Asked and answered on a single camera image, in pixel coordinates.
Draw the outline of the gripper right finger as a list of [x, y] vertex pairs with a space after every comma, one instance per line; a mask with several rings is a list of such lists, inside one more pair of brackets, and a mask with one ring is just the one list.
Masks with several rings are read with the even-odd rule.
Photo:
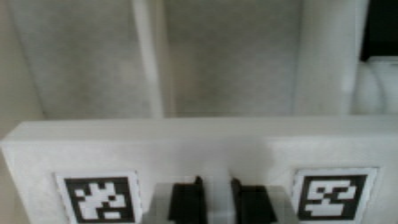
[[243, 185], [231, 179], [236, 224], [299, 224], [290, 201], [279, 189]]

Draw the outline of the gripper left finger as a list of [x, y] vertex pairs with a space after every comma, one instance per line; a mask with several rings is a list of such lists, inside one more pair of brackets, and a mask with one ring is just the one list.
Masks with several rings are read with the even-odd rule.
[[208, 224], [204, 181], [158, 183], [142, 224]]

